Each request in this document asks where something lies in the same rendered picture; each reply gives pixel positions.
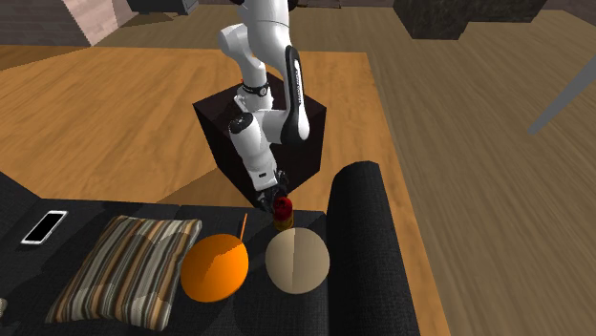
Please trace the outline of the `dark cabinet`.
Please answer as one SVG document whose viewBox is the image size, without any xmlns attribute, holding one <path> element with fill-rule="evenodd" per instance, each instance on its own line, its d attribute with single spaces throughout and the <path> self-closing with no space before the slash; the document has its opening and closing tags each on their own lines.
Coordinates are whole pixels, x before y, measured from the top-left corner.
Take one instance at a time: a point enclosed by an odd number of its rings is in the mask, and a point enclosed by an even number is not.
<svg viewBox="0 0 596 336">
<path fill-rule="evenodd" d="M 547 0 L 394 0 L 413 39 L 458 40 L 470 22 L 530 23 Z"/>
</svg>

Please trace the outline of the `dark robot stand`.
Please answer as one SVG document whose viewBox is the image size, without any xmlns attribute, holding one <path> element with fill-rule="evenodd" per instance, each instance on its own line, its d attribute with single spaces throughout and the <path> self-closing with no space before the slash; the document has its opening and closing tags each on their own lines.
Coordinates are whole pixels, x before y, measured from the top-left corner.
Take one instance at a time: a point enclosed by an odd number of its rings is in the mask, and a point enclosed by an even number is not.
<svg viewBox="0 0 596 336">
<path fill-rule="evenodd" d="M 228 132 L 230 120 L 241 113 L 234 101 L 239 88 L 239 85 L 229 87 L 194 103 L 193 107 L 218 168 L 257 207 L 257 193 Z M 321 166 L 327 108 L 308 95 L 305 106 L 309 138 L 299 147 L 270 146 L 278 168 L 287 174 L 289 193 L 317 174 Z"/>
</svg>

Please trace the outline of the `red capped yellow bottle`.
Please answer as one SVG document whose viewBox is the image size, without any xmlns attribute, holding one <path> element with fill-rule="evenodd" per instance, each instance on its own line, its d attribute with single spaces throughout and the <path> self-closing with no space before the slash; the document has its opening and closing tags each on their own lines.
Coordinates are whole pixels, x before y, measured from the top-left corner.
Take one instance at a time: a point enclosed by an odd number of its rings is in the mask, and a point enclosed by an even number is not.
<svg viewBox="0 0 596 336">
<path fill-rule="evenodd" d="M 293 226 L 293 204 L 289 198 L 277 198 L 273 203 L 273 210 L 273 223 L 276 229 L 284 231 Z"/>
</svg>

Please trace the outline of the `striped cushion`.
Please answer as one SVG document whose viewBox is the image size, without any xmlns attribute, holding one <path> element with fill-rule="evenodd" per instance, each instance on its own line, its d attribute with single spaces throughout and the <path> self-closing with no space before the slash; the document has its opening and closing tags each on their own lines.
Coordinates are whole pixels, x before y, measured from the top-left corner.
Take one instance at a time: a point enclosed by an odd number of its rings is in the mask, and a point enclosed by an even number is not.
<svg viewBox="0 0 596 336">
<path fill-rule="evenodd" d="M 112 218 L 52 304 L 45 322 L 114 319 L 164 330 L 182 259 L 201 230 L 198 219 Z"/>
</svg>

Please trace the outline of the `beige round cushion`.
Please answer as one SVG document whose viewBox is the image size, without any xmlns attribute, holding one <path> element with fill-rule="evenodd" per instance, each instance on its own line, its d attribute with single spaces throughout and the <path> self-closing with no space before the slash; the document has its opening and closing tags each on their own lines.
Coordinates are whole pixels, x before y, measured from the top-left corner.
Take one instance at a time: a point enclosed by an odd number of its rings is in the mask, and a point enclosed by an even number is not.
<svg viewBox="0 0 596 336">
<path fill-rule="evenodd" d="M 314 231 L 296 227 L 278 233 L 268 244 L 266 272 L 288 294 L 305 294 L 317 288 L 330 271 L 330 253 Z"/>
</svg>

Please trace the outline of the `orange round cushion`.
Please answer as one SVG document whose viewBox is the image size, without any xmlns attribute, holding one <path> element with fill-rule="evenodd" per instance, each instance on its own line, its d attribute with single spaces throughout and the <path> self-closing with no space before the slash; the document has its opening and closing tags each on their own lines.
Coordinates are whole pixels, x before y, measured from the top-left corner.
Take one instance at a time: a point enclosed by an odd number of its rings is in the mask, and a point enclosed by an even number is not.
<svg viewBox="0 0 596 336">
<path fill-rule="evenodd" d="M 186 253 L 181 265 L 185 294 L 200 303 L 215 303 L 234 294 L 248 272 L 244 243 L 230 234 L 201 239 Z"/>
</svg>

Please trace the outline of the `black sofa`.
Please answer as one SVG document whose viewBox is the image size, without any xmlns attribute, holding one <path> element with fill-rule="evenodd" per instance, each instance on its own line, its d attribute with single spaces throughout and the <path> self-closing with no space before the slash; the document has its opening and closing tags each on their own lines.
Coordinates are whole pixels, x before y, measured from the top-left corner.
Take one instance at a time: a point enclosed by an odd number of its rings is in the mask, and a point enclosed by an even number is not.
<svg viewBox="0 0 596 336">
<path fill-rule="evenodd" d="M 41 245 L 21 240 L 50 210 L 68 216 Z M 175 297 L 161 332 L 115 320 L 49 324 L 47 313 L 81 266 L 102 229 L 118 215 L 198 219 L 202 235 L 240 234 L 249 270 L 231 298 L 200 304 Z M 316 232 L 330 252 L 330 273 L 316 289 L 290 295 L 266 272 L 275 235 L 263 211 L 206 205 L 42 199 L 0 172 L 0 297 L 8 302 L 0 336 L 420 336 L 413 299 L 377 164 L 355 162 L 334 178 L 326 212 L 296 211 L 295 223 Z"/>
</svg>

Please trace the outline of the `white framed black phone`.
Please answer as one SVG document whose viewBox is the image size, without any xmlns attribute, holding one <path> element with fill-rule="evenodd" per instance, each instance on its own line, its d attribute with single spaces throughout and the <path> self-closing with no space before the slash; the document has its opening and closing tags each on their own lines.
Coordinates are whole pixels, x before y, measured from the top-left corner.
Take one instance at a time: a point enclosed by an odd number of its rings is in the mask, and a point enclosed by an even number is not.
<svg viewBox="0 0 596 336">
<path fill-rule="evenodd" d="M 25 245 L 41 245 L 53 233 L 61 222 L 65 220 L 69 212 L 66 210 L 48 211 L 21 240 Z"/>
</svg>

